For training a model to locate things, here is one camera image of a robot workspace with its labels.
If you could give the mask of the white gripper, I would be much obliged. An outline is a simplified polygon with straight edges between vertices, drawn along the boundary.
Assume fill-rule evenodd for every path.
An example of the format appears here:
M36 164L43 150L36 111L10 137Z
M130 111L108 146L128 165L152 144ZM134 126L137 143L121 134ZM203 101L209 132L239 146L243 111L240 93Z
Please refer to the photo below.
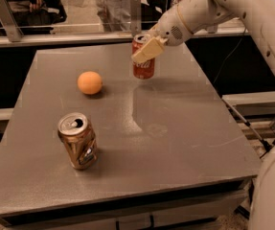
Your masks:
M154 36L132 54L134 62L143 63L156 58L167 46L177 46L195 33L225 20L227 10L215 0L182 0L162 14L149 30Z

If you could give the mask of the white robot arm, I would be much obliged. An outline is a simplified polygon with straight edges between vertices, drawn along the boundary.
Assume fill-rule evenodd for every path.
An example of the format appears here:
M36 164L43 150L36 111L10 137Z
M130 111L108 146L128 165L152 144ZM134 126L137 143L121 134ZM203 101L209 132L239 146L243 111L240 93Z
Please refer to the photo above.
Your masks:
M149 30L150 40L132 55L138 63L159 56L196 32L239 18L275 77L275 0L182 0ZM265 156L255 183L248 230L275 230L275 147Z

